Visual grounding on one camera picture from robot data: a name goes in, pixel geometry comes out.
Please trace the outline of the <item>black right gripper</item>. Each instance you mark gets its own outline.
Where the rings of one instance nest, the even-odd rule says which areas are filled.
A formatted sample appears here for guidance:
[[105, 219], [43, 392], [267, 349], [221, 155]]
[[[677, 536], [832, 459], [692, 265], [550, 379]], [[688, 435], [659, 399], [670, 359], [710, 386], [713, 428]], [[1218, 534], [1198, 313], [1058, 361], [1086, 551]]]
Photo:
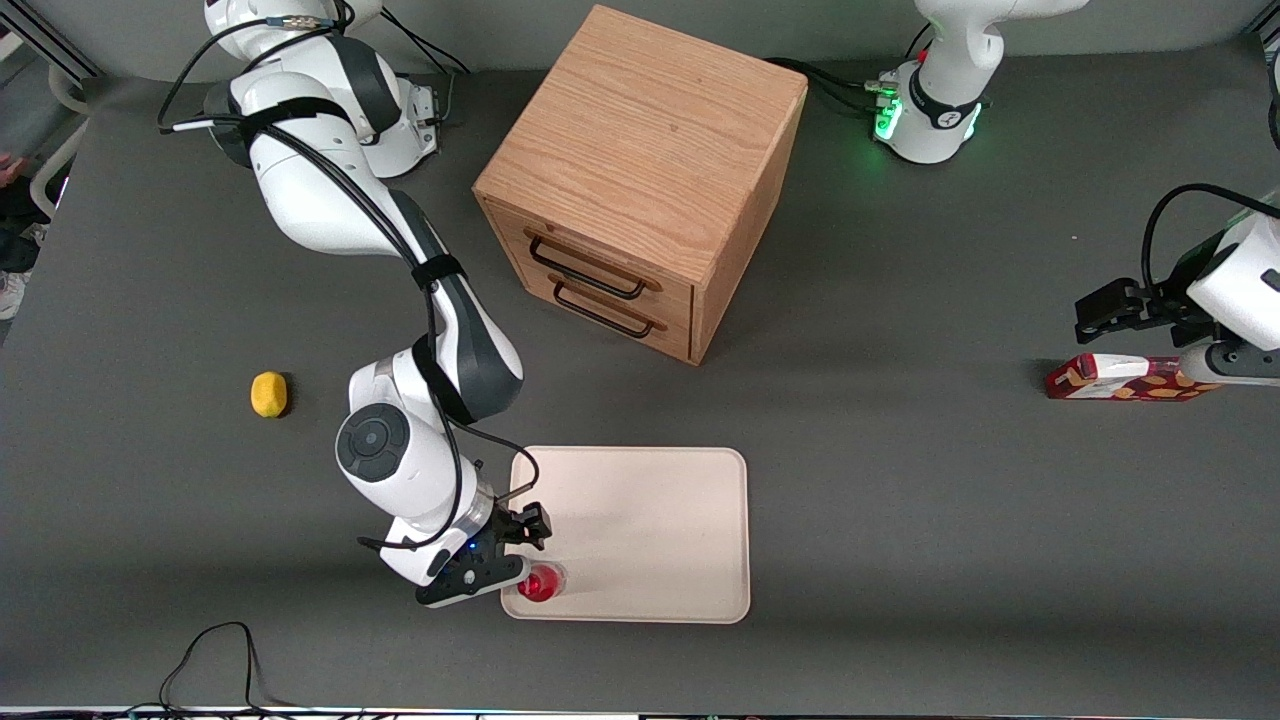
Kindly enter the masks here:
[[502, 583], [521, 577], [521, 561], [506, 553], [506, 544], [531, 544], [543, 551], [553, 537], [541, 503], [520, 510], [494, 509], [485, 527], [448, 561], [438, 577], [444, 583]]

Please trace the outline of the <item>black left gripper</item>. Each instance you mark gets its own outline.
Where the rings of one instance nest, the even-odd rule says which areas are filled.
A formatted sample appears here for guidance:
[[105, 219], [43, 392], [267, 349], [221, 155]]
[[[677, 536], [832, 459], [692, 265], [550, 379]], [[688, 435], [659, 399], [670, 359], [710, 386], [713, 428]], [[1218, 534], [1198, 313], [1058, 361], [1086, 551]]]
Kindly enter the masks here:
[[1165, 325], [1175, 347], [1213, 338], [1217, 322], [1189, 296], [1190, 284], [1208, 265], [1208, 258], [1180, 258], [1170, 275], [1156, 282], [1152, 261], [1143, 258], [1140, 274], [1148, 297], [1137, 281], [1111, 281], [1075, 301], [1076, 342], [1088, 345], [1115, 332]]

